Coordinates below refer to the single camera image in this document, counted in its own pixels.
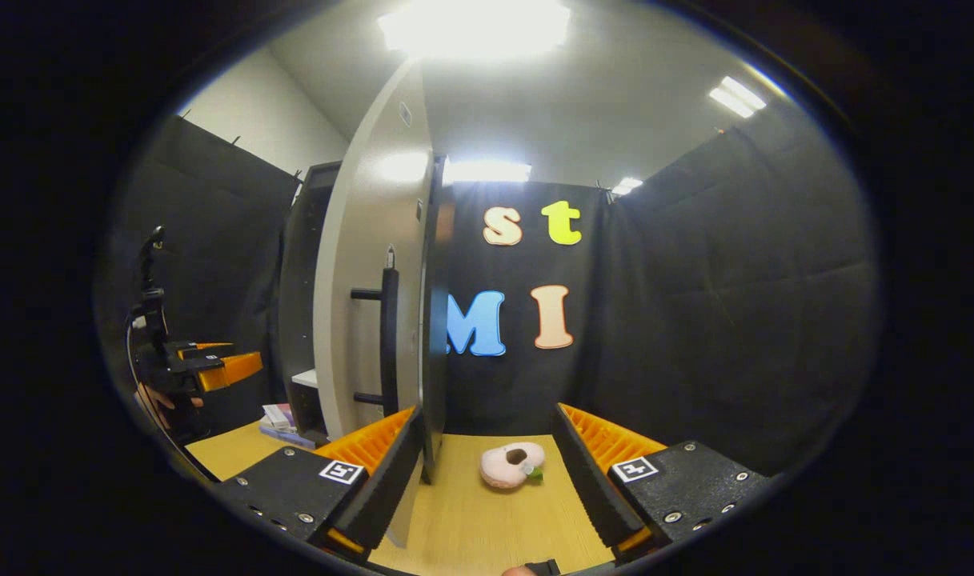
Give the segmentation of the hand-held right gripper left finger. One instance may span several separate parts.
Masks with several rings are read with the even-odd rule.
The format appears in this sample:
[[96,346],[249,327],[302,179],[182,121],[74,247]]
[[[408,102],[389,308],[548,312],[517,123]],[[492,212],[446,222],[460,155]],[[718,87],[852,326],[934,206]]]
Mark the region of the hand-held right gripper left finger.
[[424,435],[422,408],[409,407],[315,450],[275,451],[214,492],[254,525],[363,564],[419,482]]

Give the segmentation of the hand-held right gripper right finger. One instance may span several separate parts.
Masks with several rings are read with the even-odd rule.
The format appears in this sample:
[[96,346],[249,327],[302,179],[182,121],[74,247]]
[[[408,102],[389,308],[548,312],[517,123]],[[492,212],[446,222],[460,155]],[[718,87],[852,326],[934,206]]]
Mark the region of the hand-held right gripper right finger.
[[664,445],[559,402],[551,434],[615,564],[691,539],[759,499],[775,478],[687,440]]

